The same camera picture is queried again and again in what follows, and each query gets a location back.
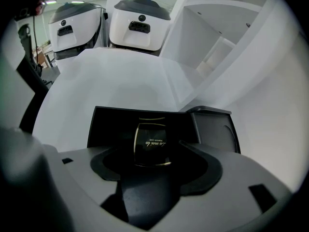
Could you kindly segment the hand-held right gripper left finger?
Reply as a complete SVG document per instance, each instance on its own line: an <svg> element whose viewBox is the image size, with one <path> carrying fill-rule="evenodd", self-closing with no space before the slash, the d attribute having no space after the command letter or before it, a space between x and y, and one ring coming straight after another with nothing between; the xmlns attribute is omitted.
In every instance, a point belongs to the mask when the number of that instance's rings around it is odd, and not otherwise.
<svg viewBox="0 0 309 232"><path fill-rule="evenodd" d="M111 215L101 204L116 191L116 183L101 179L90 167L91 159L104 147L58 152L44 145L44 155L59 194L64 201L76 232L139 232Z"/></svg>

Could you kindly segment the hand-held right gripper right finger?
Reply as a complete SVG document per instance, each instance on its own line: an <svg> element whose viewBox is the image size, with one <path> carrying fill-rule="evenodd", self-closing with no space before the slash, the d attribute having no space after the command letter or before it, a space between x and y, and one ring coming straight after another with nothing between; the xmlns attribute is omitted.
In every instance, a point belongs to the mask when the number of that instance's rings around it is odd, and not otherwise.
<svg viewBox="0 0 309 232"><path fill-rule="evenodd" d="M223 175L206 194L182 197L155 226L156 232L259 231L290 200L291 191L259 163L244 155L207 145L183 143L217 158ZM250 187L263 185L275 203L262 212Z"/></svg>

